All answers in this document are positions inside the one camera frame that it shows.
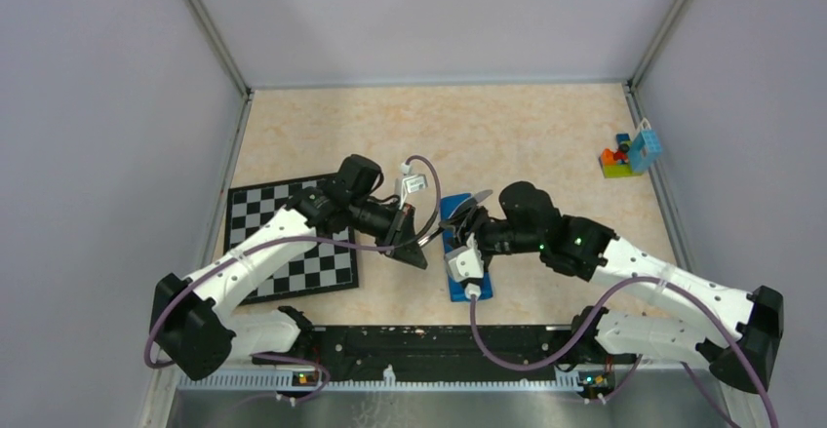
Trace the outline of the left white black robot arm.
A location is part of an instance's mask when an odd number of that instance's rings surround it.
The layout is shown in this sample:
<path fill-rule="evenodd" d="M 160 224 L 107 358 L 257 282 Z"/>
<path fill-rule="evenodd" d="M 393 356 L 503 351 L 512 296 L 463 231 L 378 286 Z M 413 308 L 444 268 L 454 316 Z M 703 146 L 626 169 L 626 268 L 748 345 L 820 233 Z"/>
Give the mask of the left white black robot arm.
<path fill-rule="evenodd" d="M 412 167 L 417 160 L 428 172 Z M 264 318 L 236 318 L 235 309 L 276 271 L 324 244 L 381 253 L 424 269 L 426 229 L 414 227 L 409 198 L 441 187 L 423 156 L 401 165 L 394 194 L 374 196 L 381 167 L 357 154 L 346 157 L 334 175 L 291 195 L 275 215 L 212 264 L 180 278 L 169 274 L 155 287 L 150 328 L 143 347 L 147 367 L 176 366 L 201 380 L 226 361 L 260 353 L 280 354 L 300 363 L 311 354 L 311 324 L 291 307 Z"/>

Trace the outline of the blue satin napkin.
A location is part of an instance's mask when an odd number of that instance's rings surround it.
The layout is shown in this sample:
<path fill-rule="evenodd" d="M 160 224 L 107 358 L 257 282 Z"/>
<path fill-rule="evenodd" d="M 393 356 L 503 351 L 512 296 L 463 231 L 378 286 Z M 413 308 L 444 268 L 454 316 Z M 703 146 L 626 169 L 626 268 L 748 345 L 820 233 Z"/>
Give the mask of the blue satin napkin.
<path fill-rule="evenodd" d="M 491 195 L 492 191 L 487 189 L 474 195 L 464 193 L 448 196 L 440 202 L 440 226 L 444 229 L 442 241 L 451 302 L 468 302 L 471 297 L 476 297 L 478 300 L 493 297 L 492 281 L 490 275 L 484 271 L 483 260 L 477 246 L 470 245 L 471 238 L 460 240 L 455 246 L 455 236 L 447 226 L 450 219 L 457 215 L 465 215 Z"/>

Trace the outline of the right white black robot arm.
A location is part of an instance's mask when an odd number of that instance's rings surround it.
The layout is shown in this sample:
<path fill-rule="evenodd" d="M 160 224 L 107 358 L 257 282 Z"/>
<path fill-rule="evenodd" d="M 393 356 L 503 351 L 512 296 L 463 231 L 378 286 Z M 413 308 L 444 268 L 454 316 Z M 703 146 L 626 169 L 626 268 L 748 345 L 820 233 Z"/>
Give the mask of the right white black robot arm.
<path fill-rule="evenodd" d="M 597 304 L 576 317 L 571 347 L 585 362 L 605 354 L 638 354 L 707 364 L 726 385 L 767 390 L 783 336 L 783 295 L 768 286 L 730 288 L 696 276 L 634 246 L 590 218 L 562 214 L 528 181 L 499 194 L 502 218 L 491 216 L 481 191 L 441 221 L 452 237 L 446 262 L 467 296 L 478 290 L 494 257 L 535 253 L 554 272 L 627 292 L 666 312 L 630 317 Z"/>

